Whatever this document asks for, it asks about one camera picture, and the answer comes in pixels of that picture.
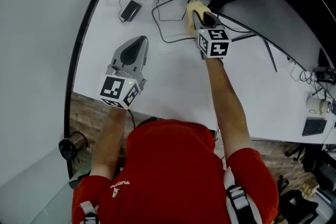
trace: white desk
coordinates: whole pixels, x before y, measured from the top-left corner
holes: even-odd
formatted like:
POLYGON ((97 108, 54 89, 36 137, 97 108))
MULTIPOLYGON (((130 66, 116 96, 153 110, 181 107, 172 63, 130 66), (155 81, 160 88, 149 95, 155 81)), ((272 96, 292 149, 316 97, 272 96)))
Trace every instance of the white desk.
MULTIPOLYGON (((125 7, 128 0, 123 0, 125 7)), ((160 7, 161 18, 181 18, 187 0, 176 0, 160 7)), ((116 48, 132 37, 145 35, 149 52, 143 75, 148 82, 131 109, 164 119, 197 122, 215 130, 216 116, 205 62, 195 42, 187 40, 164 43, 153 21, 155 0, 141 0, 142 8, 130 23, 118 19, 118 0, 99 0, 92 16, 78 61, 74 92, 97 99, 98 81, 105 74, 116 48)), ((233 23, 223 20, 232 27, 233 23)), ((159 22, 167 40, 187 37, 187 19, 181 22, 159 22)), ((323 134, 302 137, 306 109, 313 88, 294 82, 290 76, 293 63, 271 46, 278 68, 275 73, 264 42, 249 38, 232 44, 224 60, 225 69, 244 107, 252 137, 302 143, 323 143, 334 125, 332 114, 323 134)), ((296 67, 295 78, 301 72, 296 67)))

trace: person's right arm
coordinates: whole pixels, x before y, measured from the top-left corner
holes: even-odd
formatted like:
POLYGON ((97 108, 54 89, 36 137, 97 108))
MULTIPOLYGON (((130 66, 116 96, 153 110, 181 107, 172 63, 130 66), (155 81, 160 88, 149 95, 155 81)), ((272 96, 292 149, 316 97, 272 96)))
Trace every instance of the person's right arm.
POLYGON ((216 58, 205 58, 225 158, 242 148, 253 148, 245 113, 225 69, 216 58))

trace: person's left arm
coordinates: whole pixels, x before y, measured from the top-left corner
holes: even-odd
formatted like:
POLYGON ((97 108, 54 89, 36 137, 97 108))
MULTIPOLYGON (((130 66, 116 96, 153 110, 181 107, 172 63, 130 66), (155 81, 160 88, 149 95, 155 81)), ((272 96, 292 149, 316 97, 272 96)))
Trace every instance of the person's left arm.
POLYGON ((73 191, 72 223, 79 224, 85 218, 81 204, 89 201, 93 208, 115 179, 126 110, 111 108, 92 155, 90 176, 83 178, 73 191))

